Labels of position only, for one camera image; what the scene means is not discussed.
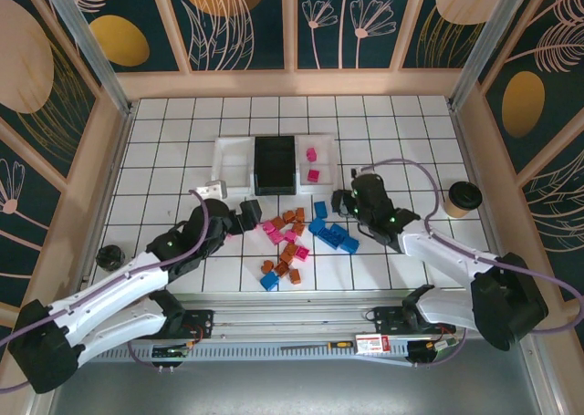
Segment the red white small box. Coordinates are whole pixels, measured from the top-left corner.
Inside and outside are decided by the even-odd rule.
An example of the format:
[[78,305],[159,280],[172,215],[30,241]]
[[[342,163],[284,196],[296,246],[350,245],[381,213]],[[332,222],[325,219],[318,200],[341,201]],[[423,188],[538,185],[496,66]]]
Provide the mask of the red white small box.
[[355,336],[355,348],[358,354],[389,353],[391,342],[386,335],[362,334]]

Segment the black plastic container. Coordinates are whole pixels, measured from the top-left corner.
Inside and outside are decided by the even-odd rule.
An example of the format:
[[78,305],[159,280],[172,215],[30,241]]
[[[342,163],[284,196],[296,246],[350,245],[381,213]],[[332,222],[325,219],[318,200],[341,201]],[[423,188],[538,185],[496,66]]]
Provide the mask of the black plastic container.
[[295,195],[295,137],[255,137],[253,178],[255,196]]

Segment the grey metal base sheet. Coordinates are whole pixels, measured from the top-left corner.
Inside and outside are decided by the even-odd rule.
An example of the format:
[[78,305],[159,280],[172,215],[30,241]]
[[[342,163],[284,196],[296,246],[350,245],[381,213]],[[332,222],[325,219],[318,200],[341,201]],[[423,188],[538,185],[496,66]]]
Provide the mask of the grey metal base sheet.
[[520,351],[468,341],[452,360],[406,368],[343,360],[217,361],[157,374],[90,363],[49,415],[555,415]]

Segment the aluminium frame post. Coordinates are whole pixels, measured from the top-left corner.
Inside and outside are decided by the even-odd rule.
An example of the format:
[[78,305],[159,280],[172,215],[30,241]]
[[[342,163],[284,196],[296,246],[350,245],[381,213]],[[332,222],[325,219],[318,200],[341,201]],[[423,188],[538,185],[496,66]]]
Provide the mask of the aluminium frame post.
[[516,10],[522,2],[523,0],[497,0],[494,11],[477,38],[448,99],[449,110],[453,114],[457,113],[466,102],[479,75],[485,68],[488,59],[494,53],[497,44],[512,22]]
[[118,111],[125,117],[130,114],[130,101],[122,90],[115,72],[101,45],[89,27],[86,14],[98,14],[109,0],[48,0],[61,18],[74,43],[86,58],[92,72],[105,88]]

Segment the white plastic container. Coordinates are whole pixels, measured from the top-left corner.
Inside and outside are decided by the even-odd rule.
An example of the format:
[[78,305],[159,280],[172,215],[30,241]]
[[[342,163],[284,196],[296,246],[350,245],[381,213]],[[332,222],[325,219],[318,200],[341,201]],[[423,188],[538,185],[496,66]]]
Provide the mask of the white plastic container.
[[211,180],[223,181],[229,196],[254,192],[254,137],[222,137],[214,142]]

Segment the small bottle black cap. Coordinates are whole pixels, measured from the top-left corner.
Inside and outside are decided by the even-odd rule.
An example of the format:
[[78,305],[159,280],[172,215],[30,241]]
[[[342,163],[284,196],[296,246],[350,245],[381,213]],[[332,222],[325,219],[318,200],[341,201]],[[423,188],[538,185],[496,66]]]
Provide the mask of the small bottle black cap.
[[99,268],[107,273],[112,273],[123,267],[125,254],[119,246],[108,244],[98,250],[95,261]]

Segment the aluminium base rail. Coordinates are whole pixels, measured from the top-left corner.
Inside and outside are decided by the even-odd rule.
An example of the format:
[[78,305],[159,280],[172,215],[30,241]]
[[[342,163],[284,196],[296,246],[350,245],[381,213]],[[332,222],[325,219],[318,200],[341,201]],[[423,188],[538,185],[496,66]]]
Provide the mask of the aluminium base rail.
[[178,294],[188,309],[214,311],[212,340],[326,342],[375,330],[371,310],[399,306],[407,290]]

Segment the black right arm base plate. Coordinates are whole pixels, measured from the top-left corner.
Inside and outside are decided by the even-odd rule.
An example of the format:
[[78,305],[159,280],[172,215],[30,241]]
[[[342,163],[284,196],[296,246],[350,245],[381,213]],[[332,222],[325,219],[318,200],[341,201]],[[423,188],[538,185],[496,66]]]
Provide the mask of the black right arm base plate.
[[375,326],[375,331],[379,334],[405,336],[412,332],[400,306],[377,306],[367,311],[363,317]]

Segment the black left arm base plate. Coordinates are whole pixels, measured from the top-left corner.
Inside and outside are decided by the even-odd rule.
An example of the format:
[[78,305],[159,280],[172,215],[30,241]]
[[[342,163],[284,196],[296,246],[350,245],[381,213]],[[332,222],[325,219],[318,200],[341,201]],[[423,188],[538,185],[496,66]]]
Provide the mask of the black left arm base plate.
[[179,338],[195,341],[208,339],[214,328],[214,311],[186,310],[179,328]]

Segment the paper coffee cup black lid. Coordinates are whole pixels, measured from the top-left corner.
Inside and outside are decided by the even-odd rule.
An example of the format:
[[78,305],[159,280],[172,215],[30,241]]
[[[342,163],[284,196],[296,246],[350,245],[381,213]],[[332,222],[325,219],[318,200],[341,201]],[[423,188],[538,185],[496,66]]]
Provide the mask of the paper coffee cup black lid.
[[448,190],[444,211],[453,218],[465,217],[483,203],[483,194],[471,182],[455,182]]

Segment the blue lego plate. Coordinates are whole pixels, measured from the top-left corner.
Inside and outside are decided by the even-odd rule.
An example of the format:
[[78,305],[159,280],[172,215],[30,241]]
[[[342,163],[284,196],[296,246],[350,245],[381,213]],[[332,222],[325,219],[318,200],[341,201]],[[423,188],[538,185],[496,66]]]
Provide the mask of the blue lego plate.
[[349,233],[344,227],[333,223],[329,227],[322,228],[318,233],[318,238],[331,248],[338,249],[348,235]]

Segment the translucent white container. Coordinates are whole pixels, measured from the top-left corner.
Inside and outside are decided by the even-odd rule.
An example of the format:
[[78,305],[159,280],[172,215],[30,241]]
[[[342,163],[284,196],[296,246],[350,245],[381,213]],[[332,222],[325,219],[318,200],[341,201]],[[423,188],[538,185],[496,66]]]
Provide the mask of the translucent white container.
[[[314,148],[318,159],[307,160],[307,149]],[[332,192],[339,185],[339,148],[332,134],[296,135],[296,181],[297,193]],[[320,171],[318,182],[307,179],[310,169]]]

